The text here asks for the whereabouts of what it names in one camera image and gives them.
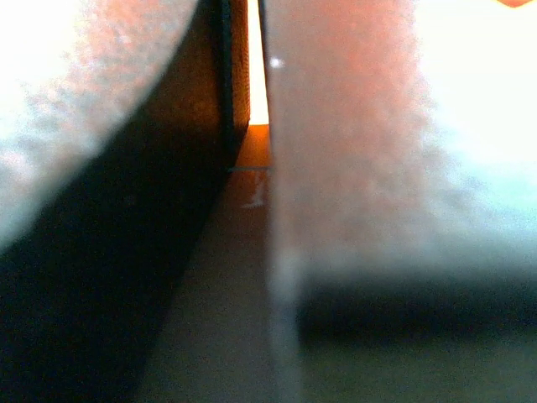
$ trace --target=orange light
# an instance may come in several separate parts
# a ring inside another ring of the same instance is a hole
[[[505,4],[508,7],[516,8],[524,6],[525,4],[531,2],[532,0],[498,0],[499,2]]]

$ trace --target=floor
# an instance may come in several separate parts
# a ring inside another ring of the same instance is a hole
[[[252,126],[146,366],[137,402],[270,402],[269,127]]]
[[[537,401],[534,333],[302,351],[305,401],[313,403],[530,403]]]

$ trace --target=dark brown surface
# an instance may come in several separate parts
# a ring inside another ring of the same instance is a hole
[[[248,26],[248,1],[232,0],[232,26]],[[232,92],[233,125],[235,137],[241,139],[250,121],[250,75],[248,58],[248,31],[232,30]]]

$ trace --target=bright light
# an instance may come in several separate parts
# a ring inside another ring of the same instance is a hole
[[[250,124],[269,124],[258,0],[248,0],[248,42],[250,58]]]
[[[421,0],[420,68],[453,146],[483,164],[535,162],[537,3]]]

